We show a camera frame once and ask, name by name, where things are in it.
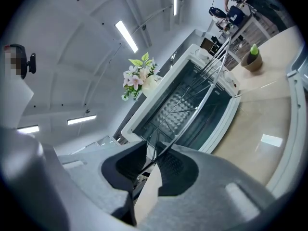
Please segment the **flower bouquet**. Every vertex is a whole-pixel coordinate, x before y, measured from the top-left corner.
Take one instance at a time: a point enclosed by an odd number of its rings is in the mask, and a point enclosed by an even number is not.
[[[156,70],[157,64],[155,63],[154,58],[149,59],[148,52],[141,58],[141,60],[129,60],[134,64],[134,66],[130,66],[129,70],[123,73],[123,87],[125,88],[125,93],[122,95],[122,99],[124,101],[127,101],[130,96],[136,100],[147,77],[159,72]]]

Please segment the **plant pot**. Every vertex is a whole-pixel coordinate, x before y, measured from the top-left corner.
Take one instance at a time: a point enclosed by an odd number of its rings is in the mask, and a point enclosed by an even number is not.
[[[158,84],[162,81],[162,77],[158,75],[151,75],[147,77],[142,85],[141,91],[148,98],[151,93],[156,89]]]
[[[258,57],[251,63],[251,64],[247,64],[247,58],[250,54],[250,51],[246,53],[246,55],[244,56],[244,58],[241,61],[241,66],[246,68],[247,70],[249,70],[250,72],[254,72],[260,69],[260,67],[262,66],[262,57],[261,54],[259,52]]]

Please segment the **pink flower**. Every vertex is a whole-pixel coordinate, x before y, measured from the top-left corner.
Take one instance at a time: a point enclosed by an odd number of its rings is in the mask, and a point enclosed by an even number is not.
[[[129,80],[131,79],[131,76],[128,75],[126,72],[123,73],[123,76],[124,76],[123,87],[125,87],[128,84]]]
[[[140,79],[145,81],[145,79],[148,77],[148,74],[150,73],[149,69],[148,68],[142,68],[140,69],[139,71],[139,76],[140,76]]]
[[[125,73],[128,73],[128,74],[133,74],[133,73],[135,73],[135,72],[137,72],[138,71],[138,67],[137,66],[129,66],[129,70],[128,71],[126,71]]]
[[[143,84],[143,81],[142,79],[139,79],[139,77],[137,75],[134,75],[130,80],[129,82],[127,83],[128,86],[134,86],[134,89],[135,90],[138,90],[138,86],[139,85],[142,85]]]

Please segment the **fluorescent light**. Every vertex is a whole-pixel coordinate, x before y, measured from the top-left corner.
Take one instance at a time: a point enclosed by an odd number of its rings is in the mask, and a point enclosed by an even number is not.
[[[78,122],[83,122],[83,121],[89,121],[89,120],[93,120],[96,118],[96,115],[91,115],[91,116],[86,116],[86,117],[82,117],[82,118],[77,118],[77,119],[71,119],[67,121],[68,125],[72,125]]]
[[[126,27],[124,26],[122,21],[119,21],[116,24],[117,29],[120,31],[120,33],[122,34],[122,36],[125,38],[125,40],[127,41],[127,43],[129,44],[129,46],[131,47],[131,49],[133,50],[134,53],[137,52],[138,47],[135,44],[133,38],[131,37],[131,35],[129,34],[129,32],[127,31]]]
[[[173,15],[177,15],[178,11],[178,0],[173,0]]]
[[[280,147],[282,144],[282,138],[263,134],[261,138],[261,142],[264,142],[264,143],[267,143],[267,144],[270,144],[276,147]]]
[[[34,132],[39,131],[39,127],[38,125],[36,125],[36,126],[31,126],[31,127],[26,127],[26,128],[18,128],[17,130],[22,133],[34,133]]]

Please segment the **brown pot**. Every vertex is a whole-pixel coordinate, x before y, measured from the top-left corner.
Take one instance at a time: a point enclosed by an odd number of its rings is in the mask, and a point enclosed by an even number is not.
[[[262,66],[262,57],[261,54],[259,52],[258,57],[251,63],[251,64],[247,64],[247,58],[250,54],[250,51],[246,53],[246,55],[244,56],[244,58],[241,61],[241,66],[246,68],[247,70],[249,70],[250,72],[254,72],[260,69],[260,67]]]

